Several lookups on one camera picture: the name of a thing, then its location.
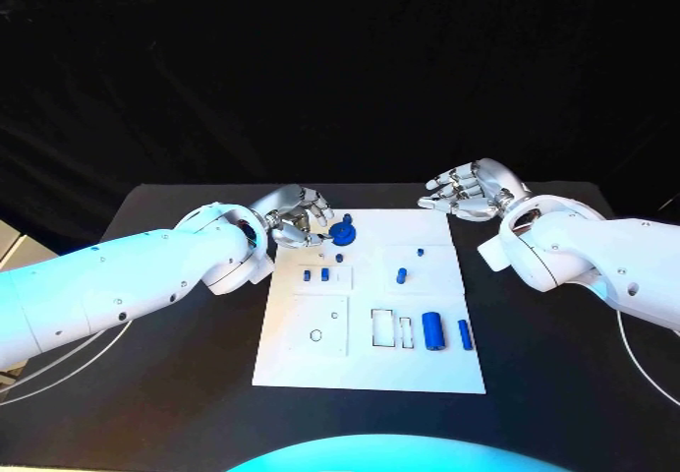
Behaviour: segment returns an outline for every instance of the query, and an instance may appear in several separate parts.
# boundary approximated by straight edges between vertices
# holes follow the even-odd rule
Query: black table
[[[141,186],[104,239],[173,227],[213,201],[247,205],[275,187]],[[310,187],[343,208],[415,207],[424,193],[415,184]],[[591,184],[532,188],[610,214]],[[487,395],[252,386],[270,278],[221,297],[200,284],[177,305],[134,321],[77,377],[0,407],[0,463],[215,471],[296,443],[391,433],[493,445],[575,470],[676,468],[680,409],[634,367],[613,310],[581,287],[540,293],[513,270],[491,272],[476,247],[497,221],[450,224]],[[640,361],[679,394],[677,336],[630,317],[625,323]],[[117,331],[36,386],[82,364]],[[36,358],[30,370],[62,352]]]

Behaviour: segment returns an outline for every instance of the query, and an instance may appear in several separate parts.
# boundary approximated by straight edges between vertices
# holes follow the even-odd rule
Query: small blue cylinder
[[[406,281],[406,269],[402,267],[399,273],[396,274],[396,283],[404,283]]]
[[[461,330],[461,340],[464,342],[464,350],[471,351],[470,329],[468,329],[468,322],[466,320],[458,320],[458,329]]]
[[[447,347],[444,341],[443,317],[437,312],[422,314],[422,331],[428,351],[441,351]]]

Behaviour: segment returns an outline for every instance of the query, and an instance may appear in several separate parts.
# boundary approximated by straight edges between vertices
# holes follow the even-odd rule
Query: black curtain
[[[414,182],[486,156],[651,213],[673,21],[592,0],[0,0],[0,216],[66,252],[140,183]]]

